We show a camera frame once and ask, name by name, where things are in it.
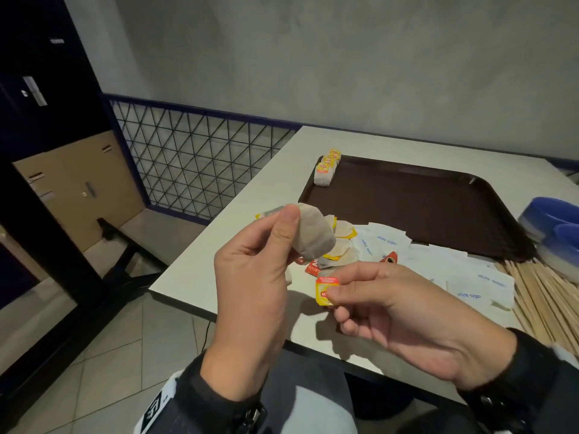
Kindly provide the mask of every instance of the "black jacket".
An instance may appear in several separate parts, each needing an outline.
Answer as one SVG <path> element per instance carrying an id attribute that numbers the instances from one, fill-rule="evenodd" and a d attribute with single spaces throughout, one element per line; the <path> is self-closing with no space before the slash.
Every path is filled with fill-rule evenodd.
<path id="1" fill-rule="evenodd" d="M 511 330 L 517 336 L 517 350 L 507 369 L 478 389 L 459 392 L 474 417 L 490 431 L 579 432 L 579 370 L 559 360 L 551 349 L 528 335 Z M 241 426 L 253 416 L 251 410 L 259 406 L 259 394 L 243 402 L 222 398 L 200 377 L 202 361 L 203 354 L 184 370 L 177 382 L 175 398 L 147 434 L 248 432 Z M 453 432 L 424 427 L 419 431 Z"/>

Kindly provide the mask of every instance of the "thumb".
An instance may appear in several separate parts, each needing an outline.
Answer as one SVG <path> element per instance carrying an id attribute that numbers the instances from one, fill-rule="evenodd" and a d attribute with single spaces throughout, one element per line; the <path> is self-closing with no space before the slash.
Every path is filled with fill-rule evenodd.
<path id="1" fill-rule="evenodd" d="M 326 293 L 334 305 L 374 303 L 388 306 L 392 288 L 388 279 L 355 281 L 348 285 L 330 286 Z"/>
<path id="2" fill-rule="evenodd" d="M 286 264 L 293 238 L 298 233 L 300 211 L 295 204 L 287 204 L 271 229 L 269 239 L 260 254 L 272 264 Z"/>

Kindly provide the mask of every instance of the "hand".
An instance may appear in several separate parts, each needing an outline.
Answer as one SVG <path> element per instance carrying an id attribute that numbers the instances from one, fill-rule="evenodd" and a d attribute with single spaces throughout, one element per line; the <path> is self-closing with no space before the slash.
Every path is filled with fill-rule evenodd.
<path id="1" fill-rule="evenodd" d="M 217 325 L 201 376 L 215 392 L 242 401 L 258 392 L 286 337 L 286 269 L 300 211 L 288 204 L 254 221 L 215 254 Z"/>
<path id="2" fill-rule="evenodd" d="M 403 360 L 460 389 L 496 378 L 517 339 L 439 286 L 395 263 L 357 262 L 328 289 L 343 333 L 374 340 Z"/>

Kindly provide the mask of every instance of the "jacket sleeve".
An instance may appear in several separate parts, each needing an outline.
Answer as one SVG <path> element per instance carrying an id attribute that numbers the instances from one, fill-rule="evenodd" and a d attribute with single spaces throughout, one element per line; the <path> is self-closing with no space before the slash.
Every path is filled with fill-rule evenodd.
<path id="1" fill-rule="evenodd" d="M 147 434 L 236 433 L 248 410 L 259 405 L 261 391 L 241 402 L 229 401 L 214 392 L 200 375 L 203 357 L 204 352 L 183 371 L 175 397 Z"/>
<path id="2" fill-rule="evenodd" d="M 579 426 L 579 370 L 531 336 L 510 329 L 517 349 L 493 381 L 459 394 L 489 430 L 570 434 Z"/>

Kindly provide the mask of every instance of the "brown tray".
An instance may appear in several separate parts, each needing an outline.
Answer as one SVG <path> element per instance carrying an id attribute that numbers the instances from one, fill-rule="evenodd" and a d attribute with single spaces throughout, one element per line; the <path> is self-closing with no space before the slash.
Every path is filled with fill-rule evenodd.
<path id="1" fill-rule="evenodd" d="M 352 224 L 399 228 L 416 242 L 516 262 L 535 255 L 490 184 L 471 174 L 342 156 L 330 186 L 315 186 L 312 171 L 299 202 Z"/>

